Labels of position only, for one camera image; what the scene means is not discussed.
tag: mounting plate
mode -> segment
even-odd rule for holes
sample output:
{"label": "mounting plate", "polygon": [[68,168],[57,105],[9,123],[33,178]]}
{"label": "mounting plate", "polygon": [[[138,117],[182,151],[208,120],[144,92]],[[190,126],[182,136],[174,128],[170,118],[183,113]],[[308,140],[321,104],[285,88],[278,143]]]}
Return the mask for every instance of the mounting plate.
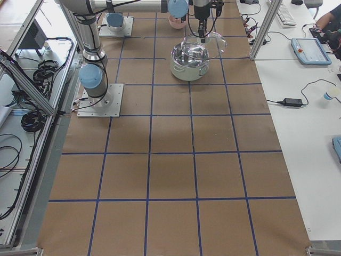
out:
{"label": "mounting plate", "polygon": [[[87,107],[90,105],[89,101],[81,101],[79,107],[87,107],[78,110],[77,116],[82,117],[119,117],[119,113],[121,110],[121,102],[123,95],[123,87],[124,84],[109,84],[108,91],[113,95],[113,101],[110,105],[105,106],[103,108]],[[87,93],[84,90],[82,98],[87,98]]]}
{"label": "mounting plate", "polygon": [[107,19],[103,19],[102,26],[99,32],[100,37],[131,37],[133,31],[134,17],[124,17],[126,26],[121,31],[111,31],[107,27]]}

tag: computer mouse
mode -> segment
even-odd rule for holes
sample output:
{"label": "computer mouse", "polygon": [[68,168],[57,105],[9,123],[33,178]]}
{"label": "computer mouse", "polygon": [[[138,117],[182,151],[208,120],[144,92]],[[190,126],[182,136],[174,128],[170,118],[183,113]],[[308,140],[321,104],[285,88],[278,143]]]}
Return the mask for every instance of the computer mouse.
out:
{"label": "computer mouse", "polygon": [[303,4],[303,1],[302,0],[291,0],[291,3],[296,4],[296,5],[301,5],[301,4]]}

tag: white keyboard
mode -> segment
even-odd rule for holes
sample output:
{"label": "white keyboard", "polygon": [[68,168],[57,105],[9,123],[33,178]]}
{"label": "white keyboard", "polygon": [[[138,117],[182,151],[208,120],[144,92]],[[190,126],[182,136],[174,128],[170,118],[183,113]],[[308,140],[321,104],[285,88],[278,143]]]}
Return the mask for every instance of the white keyboard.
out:
{"label": "white keyboard", "polygon": [[297,26],[294,17],[284,3],[279,6],[276,17],[283,28],[295,28]]}

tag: office chair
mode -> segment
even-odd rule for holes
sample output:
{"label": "office chair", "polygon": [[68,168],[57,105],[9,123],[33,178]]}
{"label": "office chair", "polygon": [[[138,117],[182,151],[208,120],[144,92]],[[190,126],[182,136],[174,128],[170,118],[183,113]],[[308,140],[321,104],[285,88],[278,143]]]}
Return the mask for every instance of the office chair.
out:
{"label": "office chair", "polygon": [[305,6],[307,6],[308,9],[310,8],[316,8],[316,13],[314,16],[314,19],[318,15],[319,7],[323,4],[323,0],[304,0]]}

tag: metal pot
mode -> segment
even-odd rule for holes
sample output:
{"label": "metal pot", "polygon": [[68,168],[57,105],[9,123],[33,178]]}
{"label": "metal pot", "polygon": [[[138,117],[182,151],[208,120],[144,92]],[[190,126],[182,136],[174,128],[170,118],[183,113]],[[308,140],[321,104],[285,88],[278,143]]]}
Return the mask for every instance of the metal pot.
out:
{"label": "metal pot", "polygon": [[208,52],[202,45],[187,43],[188,55],[182,51],[183,45],[177,44],[172,50],[170,70],[172,74],[184,81],[195,81],[208,72]]}

